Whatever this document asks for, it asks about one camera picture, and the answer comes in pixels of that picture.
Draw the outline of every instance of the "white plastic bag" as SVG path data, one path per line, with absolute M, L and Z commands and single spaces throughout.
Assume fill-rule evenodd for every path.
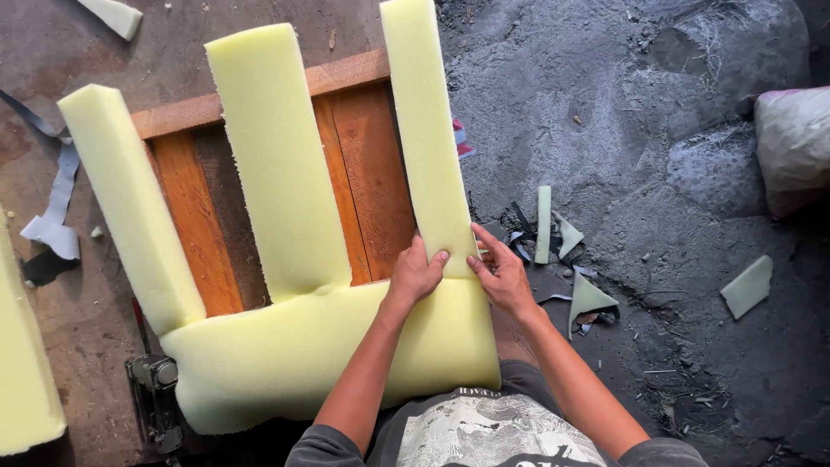
M 830 193 L 830 86 L 765 92 L 755 102 L 755 130 L 773 216 Z

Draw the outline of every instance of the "wooden workbench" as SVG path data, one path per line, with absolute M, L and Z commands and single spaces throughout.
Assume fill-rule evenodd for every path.
M 203 43 L 250 27 L 291 22 L 306 66 L 383 46 L 374 0 L 125 0 L 144 12 L 132 42 L 124 42 L 80 4 L 70 0 L 0 2 L 0 87 L 54 126 L 54 102 L 94 82 L 121 89 L 131 111 L 155 108 L 215 91 Z M 334 49 L 329 41 L 337 29 Z M 267 300 L 250 228 L 230 213 L 244 212 L 241 191 L 220 127 L 193 132 L 206 182 L 222 225 L 243 306 Z M 12 244 L 29 259 L 40 247 L 18 234 L 46 208 L 58 147 L 0 105 L 0 203 L 14 212 Z M 60 465 L 131 465 L 157 460 L 141 444 L 124 361 L 142 352 L 130 307 L 133 293 L 106 234 L 89 233 L 105 222 L 83 166 L 66 225 L 81 237 L 81 266 L 29 292 L 69 425 L 62 439 L 33 450 Z

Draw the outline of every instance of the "person's right hand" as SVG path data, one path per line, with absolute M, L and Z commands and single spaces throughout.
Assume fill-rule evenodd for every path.
M 507 245 L 490 235 L 479 224 L 471 224 L 472 231 L 480 239 L 479 249 L 486 249 L 481 259 L 467 257 L 467 265 L 478 276 L 481 288 L 490 303 L 508 312 L 515 318 L 536 309 L 536 301 L 530 293 L 525 265 L 510 251 Z

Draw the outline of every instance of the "person's left hand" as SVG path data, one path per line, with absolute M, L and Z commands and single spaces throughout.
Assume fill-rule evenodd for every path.
M 412 246 L 398 255 L 386 297 L 399 301 L 405 307 L 414 307 L 415 303 L 426 298 L 438 287 L 444 277 L 444 265 L 449 258 L 448 252 L 439 251 L 427 264 L 427 249 L 424 247 L 423 238 L 416 232 Z

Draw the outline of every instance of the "wooden slat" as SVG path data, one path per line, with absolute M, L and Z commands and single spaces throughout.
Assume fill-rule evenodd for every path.
M 196 150 L 207 179 L 207 189 L 213 198 L 213 208 L 225 236 L 233 275 L 237 278 L 239 294 L 242 295 L 242 305 L 246 310 L 264 307 L 271 303 L 271 298 L 262 275 L 251 219 L 242 193 L 242 182 L 233 160 L 231 145 L 227 142 L 225 128 L 210 126 L 190 134 L 196 142 Z
M 386 49 L 375 49 L 343 60 L 305 69 L 309 93 L 319 96 L 389 78 Z M 142 140 L 193 130 L 222 121 L 222 103 L 218 94 L 195 97 L 133 115 L 135 129 Z
M 366 258 L 366 248 L 360 234 L 358 215 L 354 209 L 352 189 L 349 186 L 349 175 L 346 173 L 337 129 L 334 127 L 330 98 L 318 96 L 311 102 L 314 104 L 317 130 L 320 133 L 320 141 L 323 143 L 325 162 L 329 166 L 329 177 L 334 188 L 334 200 L 337 202 L 340 224 L 343 226 L 346 252 L 349 254 L 349 265 L 352 267 L 352 285 L 369 283 L 372 282 L 369 261 Z
M 392 275 L 415 231 L 389 102 L 388 83 L 331 96 L 373 281 Z
M 237 280 L 189 132 L 153 140 L 159 182 L 208 317 L 243 311 Z

